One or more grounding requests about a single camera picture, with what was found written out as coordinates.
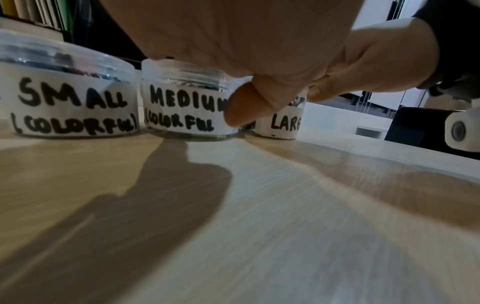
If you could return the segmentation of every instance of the white label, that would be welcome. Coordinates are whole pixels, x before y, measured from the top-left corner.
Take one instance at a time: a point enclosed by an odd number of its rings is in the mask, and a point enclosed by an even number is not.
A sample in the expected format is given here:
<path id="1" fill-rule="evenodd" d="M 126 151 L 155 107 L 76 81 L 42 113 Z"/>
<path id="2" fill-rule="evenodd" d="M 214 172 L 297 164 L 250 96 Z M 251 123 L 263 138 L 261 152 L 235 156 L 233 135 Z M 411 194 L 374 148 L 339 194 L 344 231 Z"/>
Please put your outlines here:
<path id="1" fill-rule="evenodd" d="M 140 128 L 133 84 L 14 64 L 0 64 L 0 71 L 0 98 L 14 133 L 106 137 Z"/>
<path id="2" fill-rule="evenodd" d="M 200 135 L 229 135 L 238 131 L 224 119 L 230 93 L 144 80 L 141 94 L 148 127 Z"/>
<path id="3" fill-rule="evenodd" d="M 295 139 L 299 134 L 303 107 L 286 107 L 276 114 L 257 119 L 255 133 L 265 137 Z"/>

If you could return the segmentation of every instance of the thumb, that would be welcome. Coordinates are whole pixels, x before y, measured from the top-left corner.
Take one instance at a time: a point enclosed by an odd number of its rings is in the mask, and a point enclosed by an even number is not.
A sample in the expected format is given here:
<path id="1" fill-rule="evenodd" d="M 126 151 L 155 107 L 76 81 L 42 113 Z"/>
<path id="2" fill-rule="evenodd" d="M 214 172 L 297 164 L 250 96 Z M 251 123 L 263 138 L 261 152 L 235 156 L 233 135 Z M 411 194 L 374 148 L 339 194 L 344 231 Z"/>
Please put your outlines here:
<path id="1" fill-rule="evenodd" d="M 345 69 L 326 75 L 316 81 L 308 91 L 307 99 L 312 102 L 327 101 L 338 95 L 368 90 L 372 75 L 369 67 L 357 61 Z"/>
<path id="2" fill-rule="evenodd" d="M 265 75 L 254 75 L 250 83 L 230 97 L 224 118 L 231 127 L 240 127 L 286 107 L 308 85 Z"/>

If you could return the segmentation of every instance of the wooden table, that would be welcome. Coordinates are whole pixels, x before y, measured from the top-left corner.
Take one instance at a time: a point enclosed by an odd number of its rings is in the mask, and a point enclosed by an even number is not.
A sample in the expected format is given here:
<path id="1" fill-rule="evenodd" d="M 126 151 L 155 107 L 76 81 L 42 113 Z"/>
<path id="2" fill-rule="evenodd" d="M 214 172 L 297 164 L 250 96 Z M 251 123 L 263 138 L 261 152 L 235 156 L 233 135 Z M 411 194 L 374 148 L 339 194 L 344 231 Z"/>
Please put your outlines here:
<path id="1" fill-rule="evenodd" d="M 480 302 L 480 162 L 354 135 L 0 124 L 0 303 Z"/>

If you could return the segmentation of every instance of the human hand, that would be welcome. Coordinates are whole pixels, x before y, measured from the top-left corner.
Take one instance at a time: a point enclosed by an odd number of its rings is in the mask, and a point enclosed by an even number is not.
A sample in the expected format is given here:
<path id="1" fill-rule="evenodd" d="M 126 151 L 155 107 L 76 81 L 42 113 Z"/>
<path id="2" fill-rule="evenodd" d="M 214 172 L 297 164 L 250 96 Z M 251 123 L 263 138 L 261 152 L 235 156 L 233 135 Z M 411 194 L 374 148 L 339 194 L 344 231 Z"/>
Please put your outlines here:
<path id="1" fill-rule="evenodd" d="M 253 81 L 231 97 L 234 127 L 277 112 L 323 76 L 363 0 L 100 0 L 143 53 Z"/>
<path id="2" fill-rule="evenodd" d="M 354 91 L 399 92 L 417 87 L 437 68 L 440 50 L 423 20 L 399 19 L 353 31 L 308 100 L 321 102 Z"/>

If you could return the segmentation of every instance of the round plastic container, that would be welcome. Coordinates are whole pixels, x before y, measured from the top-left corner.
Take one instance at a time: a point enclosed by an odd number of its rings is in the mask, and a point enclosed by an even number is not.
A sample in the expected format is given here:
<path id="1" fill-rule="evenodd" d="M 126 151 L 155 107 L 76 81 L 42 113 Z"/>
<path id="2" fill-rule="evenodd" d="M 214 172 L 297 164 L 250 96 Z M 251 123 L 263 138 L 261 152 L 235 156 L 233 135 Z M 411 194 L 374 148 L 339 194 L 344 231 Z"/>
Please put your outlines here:
<path id="1" fill-rule="evenodd" d="M 297 138 L 307 103 L 307 93 L 308 89 L 303 90 L 286 108 L 271 116 L 257 119 L 255 133 L 276 139 Z"/>
<path id="2" fill-rule="evenodd" d="M 0 96 L 11 130 L 20 135 L 139 131 L 134 67 L 76 45 L 0 30 Z"/>
<path id="3" fill-rule="evenodd" d="M 234 136 L 224 110 L 242 83 L 224 72 L 165 59 L 141 64 L 145 125 L 162 136 L 222 140 Z"/>

